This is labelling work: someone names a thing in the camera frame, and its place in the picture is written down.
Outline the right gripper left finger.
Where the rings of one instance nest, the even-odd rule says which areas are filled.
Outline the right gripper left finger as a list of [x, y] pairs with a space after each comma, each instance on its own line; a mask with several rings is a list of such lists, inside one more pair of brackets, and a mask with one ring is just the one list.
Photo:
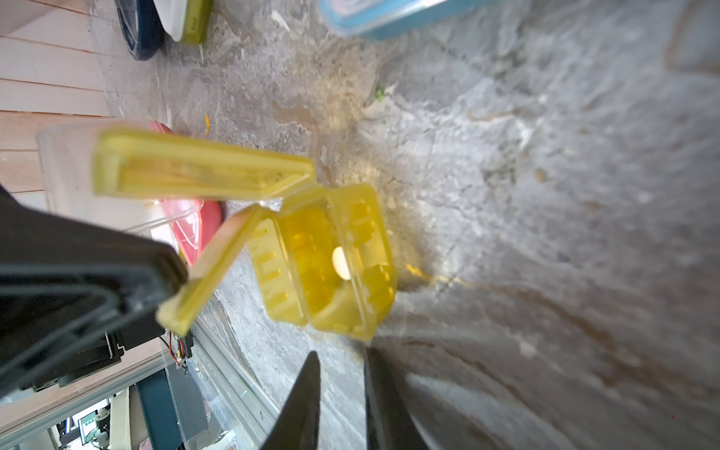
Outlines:
[[310, 352], [262, 450], [316, 450], [321, 412], [321, 364]]

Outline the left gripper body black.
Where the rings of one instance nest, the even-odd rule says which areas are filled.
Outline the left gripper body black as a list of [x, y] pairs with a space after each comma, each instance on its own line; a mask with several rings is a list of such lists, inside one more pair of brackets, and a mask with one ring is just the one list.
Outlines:
[[1, 393], [65, 363], [177, 294], [169, 245], [17, 202], [1, 192]]

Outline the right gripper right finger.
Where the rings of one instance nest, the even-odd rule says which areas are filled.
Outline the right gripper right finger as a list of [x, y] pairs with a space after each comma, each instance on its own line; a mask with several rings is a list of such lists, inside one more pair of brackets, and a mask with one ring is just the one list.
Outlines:
[[375, 348], [365, 353], [367, 449], [429, 450], [393, 380], [386, 361]]

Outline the pink pillbox clear lid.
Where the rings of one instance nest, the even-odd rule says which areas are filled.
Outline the pink pillbox clear lid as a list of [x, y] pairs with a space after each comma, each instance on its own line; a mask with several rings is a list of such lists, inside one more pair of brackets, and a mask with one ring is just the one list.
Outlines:
[[99, 135], [111, 128], [171, 131], [149, 118], [102, 118], [43, 129], [37, 135], [37, 150], [49, 210], [165, 242], [187, 264], [194, 264], [221, 225], [221, 206], [202, 200], [128, 200], [95, 195], [92, 156]]

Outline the small yellow transparent pillbox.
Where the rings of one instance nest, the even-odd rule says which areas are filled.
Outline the small yellow transparent pillbox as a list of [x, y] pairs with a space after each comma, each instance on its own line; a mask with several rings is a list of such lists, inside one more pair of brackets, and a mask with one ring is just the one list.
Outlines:
[[369, 341], [392, 309], [397, 271], [375, 189], [326, 187], [307, 157], [113, 127], [97, 140], [92, 182], [101, 196], [247, 202], [159, 307], [178, 336], [243, 249], [274, 321]]

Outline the blue pillbox clear lid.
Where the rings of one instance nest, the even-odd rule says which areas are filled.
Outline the blue pillbox clear lid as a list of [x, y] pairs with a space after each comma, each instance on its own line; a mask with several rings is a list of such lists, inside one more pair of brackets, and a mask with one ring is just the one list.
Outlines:
[[492, 4], [486, 0], [321, 0], [318, 9], [329, 28], [344, 37], [384, 41]]

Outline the round dark blue pillbox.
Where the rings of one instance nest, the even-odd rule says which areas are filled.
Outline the round dark blue pillbox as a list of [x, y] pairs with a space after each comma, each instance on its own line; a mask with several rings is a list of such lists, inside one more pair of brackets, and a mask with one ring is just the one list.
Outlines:
[[151, 59], [163, 45], [165, 32], [153, 0], [115, 0], [127, 49], [138, 61]]

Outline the green lid white pillbox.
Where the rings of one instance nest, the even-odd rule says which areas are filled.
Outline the green lid white pillbox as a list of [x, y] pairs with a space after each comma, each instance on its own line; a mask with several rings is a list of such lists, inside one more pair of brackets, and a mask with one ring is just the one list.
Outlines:
[[154, 0], [163, 30], [175, 41], [204, 43], [213, 0]]

